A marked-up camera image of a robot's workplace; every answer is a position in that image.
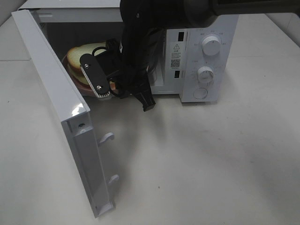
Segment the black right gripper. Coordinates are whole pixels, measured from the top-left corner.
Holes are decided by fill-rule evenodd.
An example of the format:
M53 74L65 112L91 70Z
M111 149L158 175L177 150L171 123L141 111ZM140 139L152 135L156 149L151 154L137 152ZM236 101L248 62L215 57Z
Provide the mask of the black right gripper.
M129 95L142 103L143 111L154 108L156 102L150 90L148 75L157 64L157 47L161 35L132 41L129 48L112 38L105 42L105 50L98 54L98 63L108 80L111 93L118 98Z

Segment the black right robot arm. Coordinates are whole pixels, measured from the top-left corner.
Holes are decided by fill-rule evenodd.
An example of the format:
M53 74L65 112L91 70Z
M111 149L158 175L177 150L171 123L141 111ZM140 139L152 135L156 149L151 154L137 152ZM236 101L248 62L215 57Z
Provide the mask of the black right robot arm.
M117 72L108 76L117 84L115 96L133 95L148 111L155 105L147 66L166 29L206 28L220 15L295 13L298 0L122 0L124 23Z

